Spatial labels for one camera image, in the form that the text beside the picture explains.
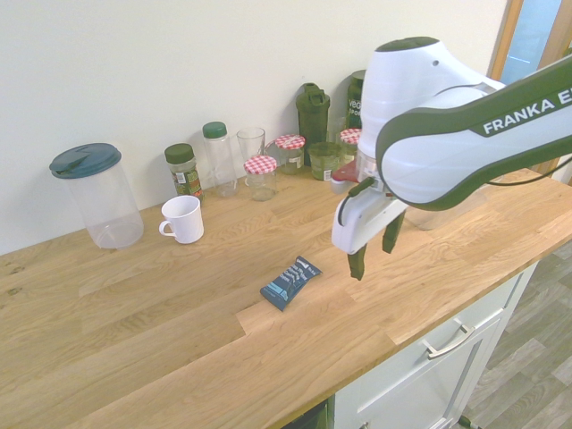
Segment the white cabinet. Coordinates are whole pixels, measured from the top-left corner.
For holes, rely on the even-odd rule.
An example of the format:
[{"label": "white cabinet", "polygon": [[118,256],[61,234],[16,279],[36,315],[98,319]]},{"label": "white cabinet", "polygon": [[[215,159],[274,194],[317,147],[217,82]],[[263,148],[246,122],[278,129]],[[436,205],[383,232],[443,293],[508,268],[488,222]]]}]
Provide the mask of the white cabinet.
[{"label": "white cabinet", "polygon": [[468,402],[535,265],[335,394],[335,429],[446,429]]}]

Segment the cabinet door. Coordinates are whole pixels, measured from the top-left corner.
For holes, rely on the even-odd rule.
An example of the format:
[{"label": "cabinet door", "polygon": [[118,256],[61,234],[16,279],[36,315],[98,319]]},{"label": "cabinet door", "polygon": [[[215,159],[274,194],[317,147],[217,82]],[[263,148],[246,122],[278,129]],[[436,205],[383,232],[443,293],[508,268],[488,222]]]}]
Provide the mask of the cabinet door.
[{"label": "cabinet door", "polygon": [[423,363],[406,378],[363,404],[353,416],[340,416],[336,409],[336,429],[442,429],[453,425],[458,418],[453,410],[456,399],[473,378],[473,364],[488,349],[500,319],[491,320],[441,357],[429,359],[425,353]]}]

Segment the red gingham lid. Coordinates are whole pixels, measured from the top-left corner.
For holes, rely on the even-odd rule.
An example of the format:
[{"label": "red gingham lid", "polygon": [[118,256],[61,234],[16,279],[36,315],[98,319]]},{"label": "red gingham lid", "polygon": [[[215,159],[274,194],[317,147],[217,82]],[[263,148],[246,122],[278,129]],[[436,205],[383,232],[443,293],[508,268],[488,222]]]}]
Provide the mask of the red gingham lid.
[{"label": "red gingham lid", "polygon": [[256,155],[244,163],[244,169],[248,174],[266,174],[276,170],[276,160],[267,155]]},{"label": "red gingham lid", "polygon": [[300,149],[306,143],[306,139],[298,134],[286,134],[275,140],[280,149]]},{"label": "red gingham lid", "polygon": [[359,142],[359,136],[361,136],[360,128],[350,128],[340,133],[341,141],[349,145],[356,145]]}]

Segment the door frame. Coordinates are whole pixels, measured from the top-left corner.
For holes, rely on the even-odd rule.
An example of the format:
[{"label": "door frame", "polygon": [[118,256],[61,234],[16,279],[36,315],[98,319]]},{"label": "door frame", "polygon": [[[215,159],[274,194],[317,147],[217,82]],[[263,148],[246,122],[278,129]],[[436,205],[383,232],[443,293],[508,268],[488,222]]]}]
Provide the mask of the door frame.
[{"label": "door frame", "polygon": [[[504,17],[500,25],[500,33],[497,37],[497,45],[492,55],[489,76],[494,80],[500,80],[507,56],[509,54],[510,42],[515,34],[518,17],[522,10],[524,0],[508,0]],[[572,0],[561,0],[560,7],[556,14],[556,19],[552,25],[551,33],[546,42],[538,68],[558,61],[568,49],[572,41]],[[545,174],[559,163],[559,158],[546,161],[531,167],[531,170],[540,174]]]}]

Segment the white mug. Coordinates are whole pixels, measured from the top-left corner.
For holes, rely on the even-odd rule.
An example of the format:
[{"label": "white mug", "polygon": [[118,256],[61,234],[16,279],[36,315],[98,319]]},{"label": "white mug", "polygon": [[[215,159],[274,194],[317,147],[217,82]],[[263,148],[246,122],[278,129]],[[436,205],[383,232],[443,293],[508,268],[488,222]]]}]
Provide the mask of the white mug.
[{"label": "white mug", "polygon": [[[174,237],[181,244],[194,243],[203,236],[205,227],[200,214],[200,200],[192,195],[180,195],[171,198],[161,208],[165,221],[159,225],[164,236]],[[172,232],[165,232],[170,225]]]}]

